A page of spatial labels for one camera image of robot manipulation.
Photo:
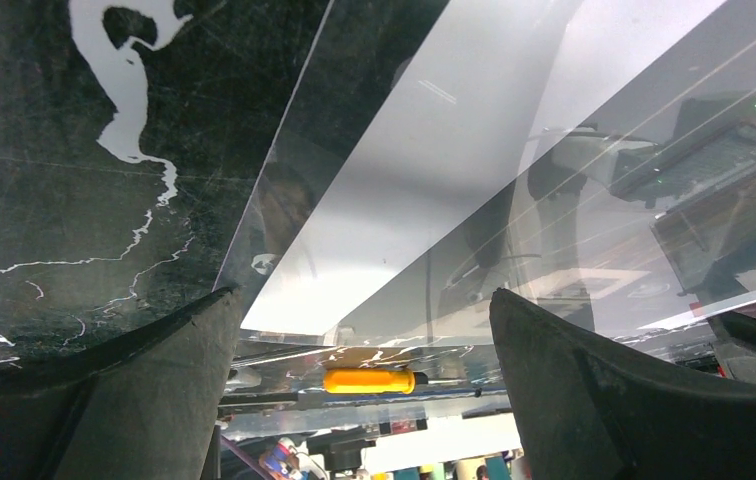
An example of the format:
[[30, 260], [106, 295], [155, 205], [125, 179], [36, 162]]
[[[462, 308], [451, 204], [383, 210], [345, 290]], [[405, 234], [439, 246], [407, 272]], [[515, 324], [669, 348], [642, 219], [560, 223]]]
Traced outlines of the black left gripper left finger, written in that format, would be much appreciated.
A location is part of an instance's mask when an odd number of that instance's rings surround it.
[[229, 288], [79, 353], [0, 370], [0, 479], [200, 479], [241, 323]]

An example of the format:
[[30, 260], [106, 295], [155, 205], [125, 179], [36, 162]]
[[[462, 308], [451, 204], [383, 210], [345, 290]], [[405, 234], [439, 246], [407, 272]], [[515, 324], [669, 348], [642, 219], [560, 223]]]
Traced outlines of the clear acrylic glazing sheet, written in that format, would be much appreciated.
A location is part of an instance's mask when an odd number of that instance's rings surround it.
[[756, 316], [756, 1], [450, 1], [345, 108], [330, 4], [217, 277], [229, 395], [337, 368], [501, 379], [489, 305], [705, 365]]

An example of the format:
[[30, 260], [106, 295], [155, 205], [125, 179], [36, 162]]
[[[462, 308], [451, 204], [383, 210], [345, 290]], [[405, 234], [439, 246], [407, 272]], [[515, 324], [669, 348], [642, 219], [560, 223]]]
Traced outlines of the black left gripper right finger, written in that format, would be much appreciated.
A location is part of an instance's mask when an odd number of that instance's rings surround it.
[[669, 363], [499, 289], [495, 351], [536, 479], [756, 479], [756, 385]]

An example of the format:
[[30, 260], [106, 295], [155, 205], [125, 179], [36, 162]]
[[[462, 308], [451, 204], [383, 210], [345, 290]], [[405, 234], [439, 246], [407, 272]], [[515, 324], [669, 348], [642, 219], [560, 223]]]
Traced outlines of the orange handled screwdriver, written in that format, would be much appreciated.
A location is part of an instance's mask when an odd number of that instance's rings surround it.
[[428, 381], [426, 374], [407, 369], [332, 369], [324, 375], [323, 388], [330, 394], [411, 394]]

